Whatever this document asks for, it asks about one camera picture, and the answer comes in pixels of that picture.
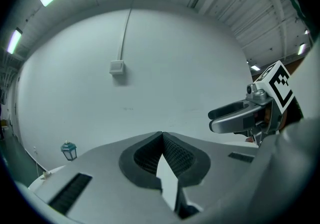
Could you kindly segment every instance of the teal lantern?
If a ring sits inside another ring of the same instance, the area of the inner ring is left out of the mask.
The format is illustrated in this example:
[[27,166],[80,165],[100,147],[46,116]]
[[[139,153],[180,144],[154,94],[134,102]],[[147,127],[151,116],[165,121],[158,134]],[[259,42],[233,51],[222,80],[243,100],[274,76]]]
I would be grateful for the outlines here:
[[68,161],[73,161],[74,159],[77,158],[77,147],[75,144],[66,141],[62,146],[61,146],[61,152],[64,154],[65,158]]

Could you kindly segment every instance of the corrugated metal ceiling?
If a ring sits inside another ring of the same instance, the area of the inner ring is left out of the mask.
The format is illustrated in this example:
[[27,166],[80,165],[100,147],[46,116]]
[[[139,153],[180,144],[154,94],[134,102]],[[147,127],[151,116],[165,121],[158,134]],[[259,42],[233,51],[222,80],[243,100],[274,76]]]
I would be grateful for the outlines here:
[[[24,61],[41,37],[61,21],[82,10],[113,0],[54,0],[47,7],[39,0],[19,0],[1,31],[0,44],[6,49],[16,27],[23,35],[15,55]],[[301,43],[309,46],[305,25],[297,19],[289,0],[161,0],[195,8],[231,28],[250,65],[264,66],[286,55],[296,54]]]

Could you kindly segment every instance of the electrical box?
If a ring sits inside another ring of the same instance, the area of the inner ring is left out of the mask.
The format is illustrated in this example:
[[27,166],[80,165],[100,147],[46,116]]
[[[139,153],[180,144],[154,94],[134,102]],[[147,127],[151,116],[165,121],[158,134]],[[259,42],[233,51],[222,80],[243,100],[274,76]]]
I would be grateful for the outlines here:
[[110,62],[111,75],[122,75],[125,72],[125,63],[123,60],[113,60]]

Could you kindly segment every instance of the black slot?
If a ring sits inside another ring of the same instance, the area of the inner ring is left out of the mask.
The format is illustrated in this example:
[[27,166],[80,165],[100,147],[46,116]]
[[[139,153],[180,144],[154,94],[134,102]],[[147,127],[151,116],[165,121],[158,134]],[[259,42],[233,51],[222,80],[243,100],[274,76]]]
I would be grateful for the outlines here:
[[65,215],[81,193],[84,191],[89,181],[92,179],[91,176],[78,173],[55,197],[51,200],[49,205]]
[[228,157],[230,158],[234,158],[240,161],[244,161],[247,163],[251,163],[254,160],[254,156],[253,155],[248,155],[248,154],[241,154],[238,152],[232,152],[231,154],[228,155]]

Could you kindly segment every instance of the green floor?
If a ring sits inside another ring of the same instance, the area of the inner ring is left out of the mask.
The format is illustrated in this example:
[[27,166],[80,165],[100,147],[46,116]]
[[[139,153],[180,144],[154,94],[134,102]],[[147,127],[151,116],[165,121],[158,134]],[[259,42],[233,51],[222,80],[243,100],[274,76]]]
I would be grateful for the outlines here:
[[[38,177],[36,163],[12,135],[10,129],[4,132],[4,136],[5,140],[0,141],[0,152],[7,162],[9,172],[15,181],[29,187]],[[38,167],[38,173],[39,175],[43,173],[40,167]]]

